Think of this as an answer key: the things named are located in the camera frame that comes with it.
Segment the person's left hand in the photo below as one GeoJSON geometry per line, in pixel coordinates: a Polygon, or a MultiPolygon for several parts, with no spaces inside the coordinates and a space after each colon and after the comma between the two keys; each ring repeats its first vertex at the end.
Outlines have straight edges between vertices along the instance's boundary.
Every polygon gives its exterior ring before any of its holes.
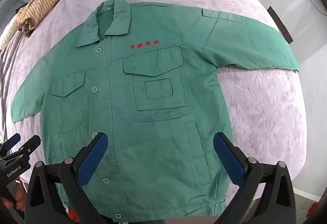
{"type": "Polygon", "coordinates": [[[22,185],[16,181],[15,181],[15,194],[13,195],[13,197],[15,198],[16,201],[14,204],[4,197],[1,197],[1,201],[3,202],[3,204],[7,209],[12,209],[15,207],[17,210],[24,212],[26,209],[26,194],[22,185]]]}

